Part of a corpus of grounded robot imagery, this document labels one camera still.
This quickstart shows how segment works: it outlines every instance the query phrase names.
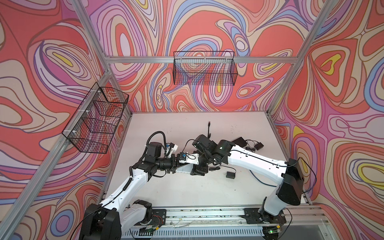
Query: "aluminum frame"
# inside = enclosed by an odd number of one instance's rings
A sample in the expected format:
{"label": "aluminum frame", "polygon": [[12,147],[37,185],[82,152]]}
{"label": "aluminum frame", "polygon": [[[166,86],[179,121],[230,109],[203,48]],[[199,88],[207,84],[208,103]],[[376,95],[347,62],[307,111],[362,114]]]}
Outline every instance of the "aluminum frame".
{"label": "aluminum frame", "polygon": [[284,157],[288,161],[290,156],[289,156],[289,154],[288,154],[288,152],[287,152],[287,150],[286,150],[286,148],[284,146],[283,140],[281,139],[281,137],[280,137],[280,135],[279,135],[279,133],[277,131],[276,125],[273,123],[271,115],[269,115],[268,113],[265,113],[265,117],[268,119],[269,125],[271,126],[272,131],[275,134],[275,137],[276,137],[277,141],[279,142],[280,148],[283,151]]}
{"label": "aluminum frame", "polygon": [[[88,39],[91,40],[91,45],[93,46],[93,48],[96,52],[96,55],[99,58],[99,61],[102,64],[104,70],[112,73],[112,69],[105,59],[105,56],[106,56],[105,52],[104,52],[103,48],[101,47],[99,38],[97,37],[96,32],[92,26],[91,19],[89,18],[88,13],[87,13],[84,5],[81,3],[81,0],[72,0],[72,6],[73,6],[73,8],[74,8],[79,20],[80,20],[80,23],[84,27],[84,30],[85,30],[86,35],[88,36]],[[113,77],[111,78],[111,80],[112,80],[111,85],[114,88],[121,90],[121,87],[120,87],[119,83],[117,82],[117,79],[116,79],[114,74],[113,74]]]}
{"label": "aluminum frame", "polygon": [[[106,56],[107,63],[173,63],[172,56]],[[297,57],[279,57],[279,56],[266,56],[266,57],[240,57],[235,56],[233,60],[235,63],[296,63]]]}
{"label": "aluminum frame", "polygon": [[287,87],[293,81],[296,73],[298,73],[298,70],[300,68],[301,63],[304,60],[305,55],[309,51],[312,43],[315,41],[318,33],[321,30],[321,27],[324,25],[327,17],[331,13],[337,1],[338,0],[326,0],[323,7],[320,9],[320,12],[317,15],[317,18],[315,19],[307,37],[304,39],[304,42],[299,49],[299,52],[297,54],[298,59],[296,64],[293,64],[287,71],[287,75],[285,76],[283,82],[277,89],[267,109],[268,113],[271,113],[275,109],[275,107],[279,104],[280,98],[285,94]]}
{"label": "aluminum frame", "polygon": [[[232,226],[276,226],[275,223],[247,224],[244,208],[260,208],[261,205],[237,206],[201,206],[201,207],[153,207],[166,209],[166,224],[164,228],[177,228],[184,225],[189,227],[232,227]],[[292,213],[291,225],[330,225],[328,218],[320,206],[299,205],[288,206]],[[288,210],[284,209],[287,222],[291,220]]]}
{"label": "aluminum frame", "polygon": [[[111,72],[105,72],[99,80],[100,86],[105,86],[108,79],[111,77]],[[79,107],[78,111],[73,116],[66,129],[72,129],[74,124],[80,119],[83,111],[86,109],[88,104],[91,102],[96,91],[90,91],[90,94],[84,103]],[[42,164],[36,170],[35,174],[29,180],[20,196],[16,199],[15,203],[9,209],[7,214],[4,216],[3,221],[0,223],[0,240],[9,240],[12,238],[13,233],[16,231],[23,217],[28,212],[28,209],[32,205],[33,201],[43,188],[46,180],[51,175],[54,167],[59,162],[61,156],[69,146],[70,142],[66,137],[60,134],[59,139],[56,141],[48,155],[45,157]]]}
{"label": "aluminum frame", "polygon": [[121,235],[122,240],[135,239],[197,239],[199,237],[210,238],[230,238],[239,239],[241,237],[261,237],[263,234],[263,227],[259,226],[238,226],[238,227],[177,227],[177,228],[160,228],[153,232],[153,235],[146,233],[140,235],[139,228],[131,228]]}
{"label": "aluminum frame", "polygon": [[104,199],[104,196],[107,194],[107,190],[108,190],[109,184],[111,182],[113,172],[115,171],[116,164],[118,162],[120,152],[121,152],[121,147],[124,144],[125,137],[127,136],[127,132],[128,132],[128,128],[129,128],[129,124],[131,123],[131,120],[132,120],[132,118],[129,116],[128,117],[128,123],[127,123],[127,126],[124,128],[123,134],[121,136],[121,140],[120,140],[119,145],[118,145],[118,149],[117,149],[115,155],[113,156],[113,159],[111,160],[111,164],[109,165],[107,176],[105,178],[103,186],[101,187],[100,194],[99,194],[99,197],[97,200],[98,204]]}

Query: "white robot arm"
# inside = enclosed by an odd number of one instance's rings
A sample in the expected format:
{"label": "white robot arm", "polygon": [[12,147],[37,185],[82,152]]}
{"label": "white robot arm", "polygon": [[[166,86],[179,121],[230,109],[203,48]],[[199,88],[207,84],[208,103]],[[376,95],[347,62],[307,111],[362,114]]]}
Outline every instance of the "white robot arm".
{"label": "white robot arm", "polygon": [[79,240],[118,240],[122,232],[137,223],[160,227],[163,221],[155,223],[157,219],[152,218],[151,203],[138,200],[129,209],[126,210],[126,207],[157,170],[175,173],[178,167],[186,164],[193,164],[191,175],[204,176],[208,173],[209,164],[232,164],[274,181],[277,187],[264,199],[258,210],[260,223],[272,223],[276,218],[281,219],[282,209],[287,204],[300,204],[304,179],[294,159],[288,162],[271,159],[245,150],[230,141],[221,140],[216,144],[204,135],[198,136],[192,145],[197,149],[193,154],[181,152],[175,156],[172,153],[177,146],[171,144],[167,146],[169,150],[165,153],[166,157],[160,158],[161,149],[165,147],[158,142],[147,143],[143,156],[129,168],[129,177],[118,189],[99,205],[91,204],[86,209]]}

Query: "wire mesh basket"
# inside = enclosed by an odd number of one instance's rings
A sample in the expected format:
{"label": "wire mesh basket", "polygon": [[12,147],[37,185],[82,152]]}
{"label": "wire mesh basket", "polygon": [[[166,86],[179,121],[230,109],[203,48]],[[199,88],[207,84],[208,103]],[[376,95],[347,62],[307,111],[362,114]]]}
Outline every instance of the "wire mesh basket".
{"label": "wire mesh basket", "polygon": [[99,87],[67,139],[80,152],[107,153],[128,98],[120,90]]}
{"label": "wire mesh basket", "polygon": [[233,51],[175,51],[175,85],[235,85],[237,68]]}

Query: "psychedelic patterned wall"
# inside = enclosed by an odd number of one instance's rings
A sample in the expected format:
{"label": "psychedelic patterned wall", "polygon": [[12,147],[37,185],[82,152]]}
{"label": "psychedelic patterned wall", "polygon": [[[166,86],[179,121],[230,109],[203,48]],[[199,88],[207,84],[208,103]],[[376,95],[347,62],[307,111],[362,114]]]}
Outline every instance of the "psychedelic patterned wall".
{"label": "psychedelic patterned wall", "polygon": [[273,118],[339,237],[384,239],[383,1],[338,2]]}
{"label": "psychedelic patterned wall", "polygon": [[[124,114],[107,154],[79,152],[72,145],[66,150],[13,240],[69,239],[85,209],[98,200],[127,120]],[[73,239],[78,238],[79,230]]]}
{"label": "psychedelic patterned wall", "polygon": [[[93,0],[85,6],[106,55],[233,50],[296,56],[322,0]],[[264,111],[288,65],[241,64],[235,86],[174,86],[172,64],[114,64],[132,111]]]}
{"label": "psychedelic patterned wall", "polygon": [[239,72],[234,86],[176,86],[173,64],[119,63],[112,69],[122,90],[130,95],[128,104],[133,112],[267,110],[289,64],[238,66],[244,66],[245,72]]}
{"label": "psychedelic patterned wall", "polygon": [[[102,74],[67,1],[0,1],[0,220]],[[64,190],[70,191],[68,175],[79,185],[79,179],[87,178],[87,184],[94,185],[92,194],[96,194],[109,159],[67,150],[48,181],[50,185],[45,186],[47,192],[40,193],[49,196],[39,197],[40,204],[45,201],[51,208],[47,199],[52,194],[64,196]],[[100,173],[91,172],[90,166]],[[76,190],[71,194],[82,194]],[[78,199],[82,201],[79,207],[90,201],[88,194]]]}

